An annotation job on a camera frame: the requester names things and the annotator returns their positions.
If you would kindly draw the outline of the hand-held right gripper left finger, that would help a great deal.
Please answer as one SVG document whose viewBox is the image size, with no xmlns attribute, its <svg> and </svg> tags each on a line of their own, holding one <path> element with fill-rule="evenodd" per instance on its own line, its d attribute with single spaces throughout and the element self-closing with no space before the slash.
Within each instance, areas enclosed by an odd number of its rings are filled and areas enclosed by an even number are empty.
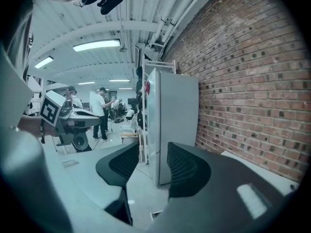
<svg viewBox="0 0 311 233">
<path fill-rule="evenodd" d="M 138 164 L 138 144 L 58 155 L 44 146 L 52 183 L 73 230 L 133 230 L 126 185 Z"/>
</svg>

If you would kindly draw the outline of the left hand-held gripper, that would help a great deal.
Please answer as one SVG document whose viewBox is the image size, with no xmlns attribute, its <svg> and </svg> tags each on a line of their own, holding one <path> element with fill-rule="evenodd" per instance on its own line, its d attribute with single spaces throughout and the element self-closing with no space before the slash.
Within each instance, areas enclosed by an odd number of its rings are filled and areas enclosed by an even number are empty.
<svg viewBox="0 0 311 233">
<path fill-rule="evenodd" d="M 98 115 L 78 108 L 54 91 L 45 94 L 40 108 L 41 143 L 45 143 L 45 126 L 50 125 L 59 137 L 57 146 L 72 145 L 76 152 L 91 151 L 86 132 L 100 124 Z"/>
</svg>

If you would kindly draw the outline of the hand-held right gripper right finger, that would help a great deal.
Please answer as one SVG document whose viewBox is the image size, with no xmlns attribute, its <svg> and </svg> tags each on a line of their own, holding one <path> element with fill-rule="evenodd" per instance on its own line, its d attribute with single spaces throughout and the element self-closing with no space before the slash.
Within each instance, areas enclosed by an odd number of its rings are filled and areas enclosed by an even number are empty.
<svg viewBox="0 0 311 233">
<path fill-rule="evenodd" d="M 262 233 L 289 201 L 242 162 L 168 143 L 169 200 L 153 233 Z"/>
</svg>

